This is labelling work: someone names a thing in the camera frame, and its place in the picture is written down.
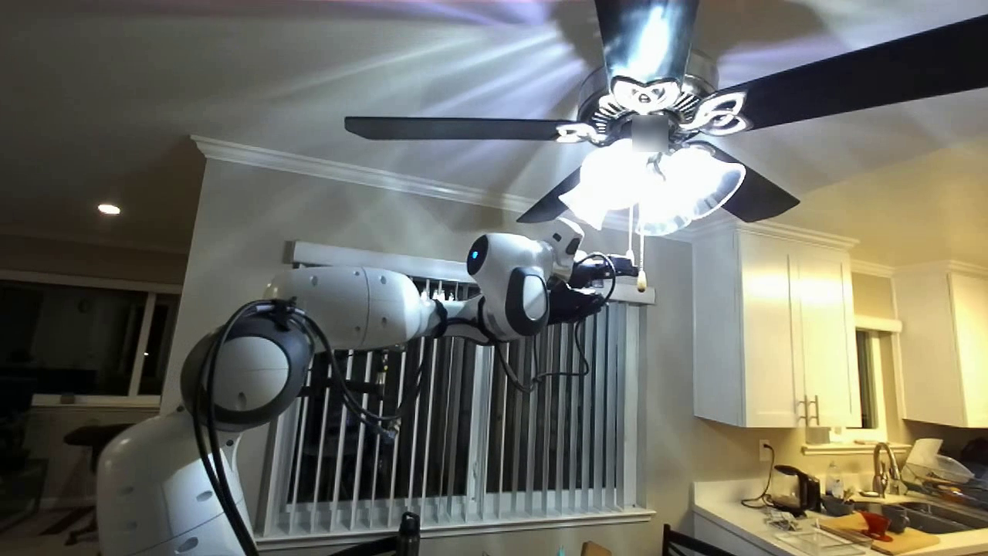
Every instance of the recessed light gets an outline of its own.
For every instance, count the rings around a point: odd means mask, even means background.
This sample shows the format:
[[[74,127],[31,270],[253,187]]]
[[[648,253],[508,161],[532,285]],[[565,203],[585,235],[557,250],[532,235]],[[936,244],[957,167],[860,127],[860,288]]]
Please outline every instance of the recessed light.
[[[122,214],[119,203],[94,203],[94,210],[99,210],[101,216],[119,216],[119,214]]]

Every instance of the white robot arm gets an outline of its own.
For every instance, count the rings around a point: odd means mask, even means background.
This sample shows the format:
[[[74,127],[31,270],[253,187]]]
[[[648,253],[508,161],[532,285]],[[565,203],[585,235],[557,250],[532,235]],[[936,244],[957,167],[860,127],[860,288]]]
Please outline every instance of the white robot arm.
[[[101,552],[253,552],[233,437],[271,422],[302,391],[315,351],[393,349],[415,337],[502,343],[585,317],[613,264],[577,263],[581,235],[482,235],[465,253],[468,299],[426,299],[388,268],[292,268],[288,299],[248,302],[185,357],[185,406],[119,432],[99,462]]]

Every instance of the ceiling fan light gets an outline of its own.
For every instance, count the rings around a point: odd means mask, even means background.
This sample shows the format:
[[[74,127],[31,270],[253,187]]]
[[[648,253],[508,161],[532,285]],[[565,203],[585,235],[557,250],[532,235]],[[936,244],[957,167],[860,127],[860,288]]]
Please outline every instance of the ceiling fan light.
[[[636,205],[652,187],[648,148],[636,140],[618,140],[582,156],[577,187],[560,199],[585,225],[601,228],[606,214]]]
[[[661,183],[642,199],[639,235],[674,235],[718,210],[743,183],[743,167],[718,161],[705,146],[686,146],[661,161]]]

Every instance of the vertical blinds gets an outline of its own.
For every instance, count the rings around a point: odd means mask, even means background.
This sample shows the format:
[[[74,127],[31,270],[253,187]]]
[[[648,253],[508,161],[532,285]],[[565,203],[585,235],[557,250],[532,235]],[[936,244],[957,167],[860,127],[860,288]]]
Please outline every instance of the vertical blinds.
[[[465,285],[418,281],[422,295]],[[627,480],[627,321],[610,302],[582,323],[475,346],[415,338],[344,351],[334,381],[271,425],[260,536],[475,525],[618,508]]]

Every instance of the ceiling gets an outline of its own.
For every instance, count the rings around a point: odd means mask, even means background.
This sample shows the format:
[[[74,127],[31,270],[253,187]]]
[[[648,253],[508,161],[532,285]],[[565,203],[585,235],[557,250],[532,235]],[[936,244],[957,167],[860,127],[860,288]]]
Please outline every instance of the ceiling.
[[[696,69],[722,85],[985,16],[980,0],[705,0]],[[344,113],[569,118],[599,64],[592,0],[33,0],[0,7],[0,235],[185,250],[189,136],[514,205],[582,148],[365,142]],[[988,264],[988,89],[725,142],[798,193],[785,222],[875,263]],[[107,222],[94,199],[119,199]]]

